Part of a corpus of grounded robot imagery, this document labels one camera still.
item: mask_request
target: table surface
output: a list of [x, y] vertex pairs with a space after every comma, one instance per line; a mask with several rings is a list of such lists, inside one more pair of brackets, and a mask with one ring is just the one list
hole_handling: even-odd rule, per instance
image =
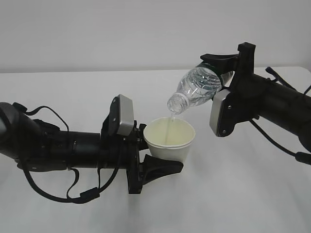
[[[311, 74], [301, 67], [278, 67], [284, 79], [304, 91]], [[135, 119], [149, 123], [169, 116], [166, 102], [186, 70], [0, 74], [0, 100], [34, 109], [47, 105], [72, 131], [100, 132], [112, 99], [133, 100]], [[269, 77], [263, 68], [256, 73]], [[180, 117], [196, 138], [180, 174], [160, 178], [127, 194], [119, 171], [101, 197], [84, 205], [47, 200], [28, 185], [13, 160], [0, 156], [0, 231], [4, 233], [309, 233], [311, 167], [271, 145], [250, 123], [238, 124], [226, 138], [209, 127], [211, 101]], [[36, 116], [61, 122], [48, 110]], [[265, 119], [259, 125], [293, 151], [304, 151], [298, 138]], [[102, 172], [102, 181], [112, 170]], [[45, 191], [65, 196], [73, 172], [36, 173]], [[95, 169], [81, 169], [72, 196], [97, 185]]]

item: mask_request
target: water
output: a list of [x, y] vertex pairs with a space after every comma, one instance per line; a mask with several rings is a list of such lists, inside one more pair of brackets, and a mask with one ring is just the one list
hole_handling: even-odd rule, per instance
[[167, 124], [167, 128], [166, 128], [166, 134], [165, 134], [164, 144], [166, 146], [169, 146], [170, 131], [171, 131], [171, 128], [173, 127], [174, 119], [175, 119], [175, 114], [171, 113], [171, 119], [168, 120], [168, 124]]

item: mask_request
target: paper cup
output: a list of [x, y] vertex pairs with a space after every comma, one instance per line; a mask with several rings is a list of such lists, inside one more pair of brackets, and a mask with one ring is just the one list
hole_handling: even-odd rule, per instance
[[195, 137], [186, 121], [170, 117], [152, 121], [144, 129], [144, 138], [153, 157], [184, 162]]

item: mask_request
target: cup rim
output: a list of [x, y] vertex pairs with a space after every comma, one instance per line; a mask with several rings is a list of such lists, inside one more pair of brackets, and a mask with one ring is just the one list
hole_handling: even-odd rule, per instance
[[[160, 118], [157, 118], [157, 119], [151, 121], [149, 124], [152, 124], [153, 122], [155, 122], [155, 121], [157, 121], [157, 120], [168, 119], [168, 118], [170, 118], [170, 117], [160, 117]], [[147, 144], [150, 144], [151, 146], [157, 147], [157, 148], [159, 148], [159, 149], [180, 149], [180, 148], [184, 148], [184, 147], [186, 147], [186, 146], [189, 146], [189, 145], [192, 143], [192, 141], [194, 140], [194, 138], [195, 138], [195, 135], [196, 135], [195, 129], [194, 129], [194, 127], [193, 127], [192, 125], [190, 125], [190, 123], [188, 123], [187, 121], [185, 121], [185, 120], [183, 120], [183, 119], [180, 119], [180, 118], [176, 118], [176, 119], [181, 120], [181, 121], [187, 123], [187, 124], [191, 127], [191, 129], [192, 129], [192, 131], [193, 131], [193, 137], [192, 137], [192, 139], [191, 139], [189, 142], [184, 143], [184, 144], [180, 144], [180, 145], [172, 145], [172, 146], [167, 146], [167, 145], [162, 145], [162, 144], [155, 144], [155, 143], [152, 143], [152, 142], [150, 142], [149, 140], [147, 140], [146, 137], [145, 137], [145, 133], [144, 133], [144, 134], [143, 134], [143, 135], [144, 135], [144, 139], [145, 139], [145, 141], [147, 142]]]

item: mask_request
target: wire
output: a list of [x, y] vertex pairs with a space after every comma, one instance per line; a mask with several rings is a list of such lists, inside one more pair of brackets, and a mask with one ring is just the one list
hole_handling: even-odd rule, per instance
[[115, 167], [115, 169], [113, 170], [110, 178], [108, 179], [108, 181], [99, 189], [99, 192], [103, 192], [105, 189], [108, 188], [108, 186], [112, 183], [112, 181], [115, 179], [118, 170], [120, 168], [120, 164], [121, 164], [121, 158], [122, 158], [122, 152], [123, 152], [123, 145], [124, 145], [124, 141], [121, 142], [121, 146], [120, 146], [120, 151], [119, 151], [119, 157], [118, 157], [118, 161], [117, 161], [117, 165]]
[[253, 120], [249, 120], [251, 124], [266, 138], [269, 142], [271, 142], [274, 146], [282, 150], [283, 152], [295, 157], [296, 153], [286, 149], [285, 147], [281, 146], [279, 143], [277, 143], [275, 140], [273, 140], [256, 122]]
[[268, 72], [269, 74], [273, 75], [273, 77], [275, 77], [275, 79], [273, 80], [273, 82], [277, 82], [279, 81], [282, 85], [292, 89], [292, 90], [296, 90], [295, 88], [293, 88], [288, 82], [286, 82], [275, 70], [273, 70], [271, 67], [267, 67], [266, 68], [266, 72]]
[[52, 108], [48, 107], [48, 106], [40, 106], [40, 107], [37, 107], [36, 109], [32, 110], [31, 112], [25, 112], [26, 115], [28, 116], [33, 116], [35, 114], [37, 114], [42, 108], [47, 108], [49, 110], [51, 110], [63, 123], [64, 125], [66, 126], [67, 128], [67, 132], [69, 132], [69, 126], [68, 124], [60, 117], [59, 114], [57, 114], [56, 111], [54, 111]]
[[306, 96], [306, 94], [311, 90], [311, 85], [307, 88], [307, 90], [303, 93], [303, 97]]

